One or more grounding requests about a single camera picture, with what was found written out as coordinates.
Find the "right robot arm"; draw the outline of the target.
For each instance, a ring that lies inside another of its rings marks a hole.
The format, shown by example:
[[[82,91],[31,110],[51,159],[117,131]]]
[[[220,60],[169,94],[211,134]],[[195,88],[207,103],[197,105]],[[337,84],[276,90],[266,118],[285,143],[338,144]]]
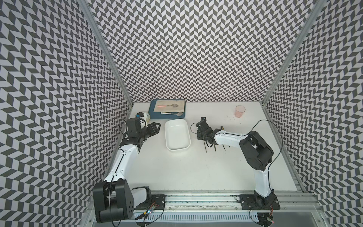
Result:
[[[204,141],[208,147],[227,145],[240,148],[247,164],[253,169],[255,177],[255,189],[253,195],[242,195],[240,201],[244,210],[250,208],[268,209],[276,203],[276,195],[271,187],[269,168],[273,163],[273,149],[261,137],[251,130],[247,134],[226,132],[223,129],[212,129],[206,117],[196,123],[197,139]]]

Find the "white plastic storage box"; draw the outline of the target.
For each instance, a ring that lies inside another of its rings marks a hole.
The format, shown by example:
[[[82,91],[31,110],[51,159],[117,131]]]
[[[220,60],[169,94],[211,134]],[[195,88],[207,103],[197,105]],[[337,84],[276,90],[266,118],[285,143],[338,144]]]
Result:
[[[166,147],[171,152],[187,150],[191,145],[188,123],[184,119],[170,120],[165,123]]]

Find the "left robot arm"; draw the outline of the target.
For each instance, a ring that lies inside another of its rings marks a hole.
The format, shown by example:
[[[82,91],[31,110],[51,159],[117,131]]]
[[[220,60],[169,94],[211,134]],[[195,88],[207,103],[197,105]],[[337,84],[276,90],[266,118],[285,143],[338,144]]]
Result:
[[[160,132],[160,123],[147,123],[143,117],[130,118],[126,121],[123,135],[115,160],[105,179],[96,183],[92,192],[97,223],[131,219],[134,209],[147,205],[151,198],[148,186],[131,189],[127,174],[141,151],[146,140]]]

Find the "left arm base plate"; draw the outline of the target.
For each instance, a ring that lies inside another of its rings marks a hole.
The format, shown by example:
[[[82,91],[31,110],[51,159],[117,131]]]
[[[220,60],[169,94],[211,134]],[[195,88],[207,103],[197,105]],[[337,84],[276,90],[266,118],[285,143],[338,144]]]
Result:
[[[156,194],[152,195],[145,202],[139,204],[135,210],[137,211],[146,211],[149,208],[153,207],[154,210],[164,210],[165,208],[166,195],[165,194]]]

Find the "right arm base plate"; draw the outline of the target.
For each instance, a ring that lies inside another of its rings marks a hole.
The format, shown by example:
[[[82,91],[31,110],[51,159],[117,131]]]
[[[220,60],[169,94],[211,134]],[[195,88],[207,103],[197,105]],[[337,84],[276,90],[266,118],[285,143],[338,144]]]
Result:
[[[280,203],[275,194],[271,193],[268,197],[258,194],[241,194],[238,200],[243,210],[280,210]]]

